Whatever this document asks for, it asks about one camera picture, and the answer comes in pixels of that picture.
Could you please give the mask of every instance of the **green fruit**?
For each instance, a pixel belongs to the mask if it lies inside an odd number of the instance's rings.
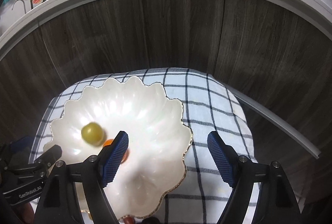
[[[97,123],[91,122],[84,126],[81,130],[82,139],[87,143],[98,146],[104,140],[104,131]]]

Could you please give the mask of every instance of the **checkered tablecloth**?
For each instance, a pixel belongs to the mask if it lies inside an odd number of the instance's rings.
[[[82,80],[55,97],[47,108],[37,131],[29,161],[43,153],[43,146],[51,140],[50,123],[63,114],[64,103],[79,99],[87,85],[100,87],[113,77],[125,82],[138,76],[150,85],[160,82],[169,98],[183,102],[183,122],[193,131],[193,143],[185,156],[187,176],[182,184],[168,193],[155,213],[161,223],[216,223],[227,203],[231,188],[222,178],[207,148],[210,131],[217,130],[225,144],[238,154],[254,159],[254,146],[244,113],[238,101],[211,75],[189,69],[150,69],[129,73],[97,75]],[[257,198],[258,184],[254,185],[250,204],[243,223],[251,223]],[[38,200],[32,201],[35,209]]]

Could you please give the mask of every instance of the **bowl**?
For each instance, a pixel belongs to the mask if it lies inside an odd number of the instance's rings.
[[[58,144],[61,160],[82,162],[102,149],[81,138],[83,126],[98,123],[105,139],[126,131],[128,158],[104,191],[119,220],[146,218],[185,178],[184,155],[193,134],[182,115],[182,102],[169,99],[161,83],[147,86],[136,76],[124,83],[108,78],[101,87],[86,86],[81,98],[65,103],[63,116],[51,123],[52,140],[44,151]],[[81,183],[76,183],[76,190],[81,210],[89,212]]]

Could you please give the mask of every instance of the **bolt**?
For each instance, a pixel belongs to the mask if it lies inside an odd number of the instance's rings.
[[[245,155],[240,155],[239,156],[239,161],[241,161],[241,162],[247,162],[248,158]]]
[[[95,154],[93,154],[93,155],[89,156],[88,160],[89,160],[90,162],[95,162],[95,161],[97,160],[97,158],[98,158],[98,156],[95,155]]]
[[[59,160],[56,162],[55,166],[61,167],[63,164],[64,164],[64,162],[62,160]]]
[[[275,167],[275,168],[279,168],[279,167],[280,167],[280,163],[279,163],[278,161],[273,161],[273,162],[272,162],[272,165],[273,165],[273,167]]]

